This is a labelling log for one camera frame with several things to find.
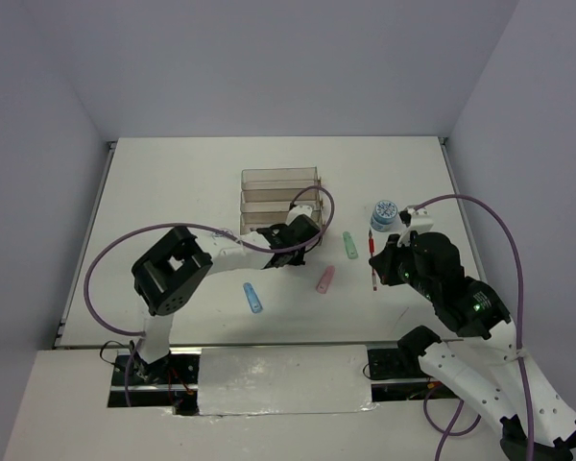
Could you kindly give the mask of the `pink correction tape case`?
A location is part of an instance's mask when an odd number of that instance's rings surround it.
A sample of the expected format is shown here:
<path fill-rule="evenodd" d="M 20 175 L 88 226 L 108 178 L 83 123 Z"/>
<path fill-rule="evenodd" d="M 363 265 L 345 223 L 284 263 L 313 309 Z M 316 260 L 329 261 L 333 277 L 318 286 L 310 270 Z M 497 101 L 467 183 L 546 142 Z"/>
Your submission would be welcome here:
<path fill-rule="evenodd" d="M 316 285 L 316 291 L 320 294 L 325 294 L 334 278 L 335 267 L 329 265 L 324 269 L 324 272 Z"/>

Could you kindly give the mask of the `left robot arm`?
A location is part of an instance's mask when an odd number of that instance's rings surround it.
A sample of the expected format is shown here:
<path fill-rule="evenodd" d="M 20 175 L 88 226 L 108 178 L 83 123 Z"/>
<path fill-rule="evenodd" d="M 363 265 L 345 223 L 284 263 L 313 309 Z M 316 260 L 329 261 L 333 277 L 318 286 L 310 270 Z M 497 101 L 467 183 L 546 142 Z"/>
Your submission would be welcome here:
<path fill-rule="evenodd" d="M 167 377 L 172 366 L 169 337 L 174 315 L 205 278 L 235 270 L 302 265 L 306 248 L 319 240 L 320 231 L 302 213 L 234 240 L 216 231 L 198 237 L 186 226 L 169 230 L 132 266 L 135 292 L 147 306 L 133 372 L 146 383 Z"/>

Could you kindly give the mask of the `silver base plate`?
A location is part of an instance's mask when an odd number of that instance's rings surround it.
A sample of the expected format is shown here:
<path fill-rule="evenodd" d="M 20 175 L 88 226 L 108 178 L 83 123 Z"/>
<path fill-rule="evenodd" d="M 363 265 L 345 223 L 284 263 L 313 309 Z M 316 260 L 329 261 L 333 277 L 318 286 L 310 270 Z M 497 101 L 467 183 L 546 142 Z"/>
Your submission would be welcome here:
<path fill-rule="evenodd" d="M 365 345 L 181 349 L 144 378 L 110 360 L 108 407 L 160 407 L 175 415 L 322 415 L 418 401 L 437 382 L 403 362 L 398 349 Z"/>

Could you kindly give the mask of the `clear tiered organizer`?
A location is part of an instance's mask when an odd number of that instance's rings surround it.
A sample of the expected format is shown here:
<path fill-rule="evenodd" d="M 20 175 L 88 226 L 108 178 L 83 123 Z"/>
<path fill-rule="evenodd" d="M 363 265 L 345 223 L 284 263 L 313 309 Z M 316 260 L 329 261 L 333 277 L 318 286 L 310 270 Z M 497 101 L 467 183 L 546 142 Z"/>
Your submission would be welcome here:
<path fill-rule="evenodd" d="M 324 198 L 316 166 L 270 169 L 244 169 L 241 172 L 240 234 L 268 228 L 286 221 L 292 205 L 312 208 L 311 218 L 325 224 Z"/>

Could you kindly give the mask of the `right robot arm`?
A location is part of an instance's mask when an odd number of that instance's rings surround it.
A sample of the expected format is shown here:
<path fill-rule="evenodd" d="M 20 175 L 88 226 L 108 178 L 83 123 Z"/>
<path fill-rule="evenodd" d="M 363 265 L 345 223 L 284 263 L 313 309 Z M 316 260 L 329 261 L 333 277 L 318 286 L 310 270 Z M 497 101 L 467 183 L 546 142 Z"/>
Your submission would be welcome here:
<path fill-rule="evenodd" d="M 413 233 L 403 246 L 392 234 L 370 265 L 382 284 L 408 285 L 431 302 L 436 316 L 465 341 L 490 376 L 457 357 L 425 326 L 397 342 L 405 374 L 425 373 L 450 389 L 495 431 L 508 459 L 572 459 L 576 411 L 519 349 L 509 310 L 489 285 L 466 276 L 457 247 L 445 235 Z"/>

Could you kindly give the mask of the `blue jar right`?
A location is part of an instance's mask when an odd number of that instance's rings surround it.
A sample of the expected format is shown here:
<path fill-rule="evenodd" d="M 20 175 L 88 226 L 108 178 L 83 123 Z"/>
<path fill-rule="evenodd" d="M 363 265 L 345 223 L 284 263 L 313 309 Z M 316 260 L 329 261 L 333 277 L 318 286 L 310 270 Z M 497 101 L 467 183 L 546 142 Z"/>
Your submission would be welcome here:
<path fill-rule="evenodd" d="M 370 220 L 371 228 L 379 232 L 389 231 L 397 216 L 396 204 L 392 201 L 381 200 L 373 206 Z"/>

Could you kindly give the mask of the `blue correction tape case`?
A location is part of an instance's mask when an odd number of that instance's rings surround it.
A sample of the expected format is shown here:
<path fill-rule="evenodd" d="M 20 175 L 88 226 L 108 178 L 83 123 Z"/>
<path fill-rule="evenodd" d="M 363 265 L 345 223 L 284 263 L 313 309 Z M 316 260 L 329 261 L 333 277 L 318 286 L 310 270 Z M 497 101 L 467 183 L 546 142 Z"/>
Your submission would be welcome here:
<path fill-rule="evenodd" d="M 253 286 L 249 282 L 246 282 L 243 285 L 243 289 L 251 312 L 253 314 L 261 313 L 263 310 L 263 306 Z"/>

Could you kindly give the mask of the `green correction tape case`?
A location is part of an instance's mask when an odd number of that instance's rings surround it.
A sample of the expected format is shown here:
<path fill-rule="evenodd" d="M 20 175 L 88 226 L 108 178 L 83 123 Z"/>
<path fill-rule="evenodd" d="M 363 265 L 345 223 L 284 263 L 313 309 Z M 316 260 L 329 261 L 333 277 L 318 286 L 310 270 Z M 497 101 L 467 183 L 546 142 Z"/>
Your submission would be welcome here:
<path fill-rule="evenodd" d="M 348 259 L 350 260 L 356 259 L 358 257 L 358 251 L 351 233 L 349 231 L 344 231 L 342 236 Z"/>

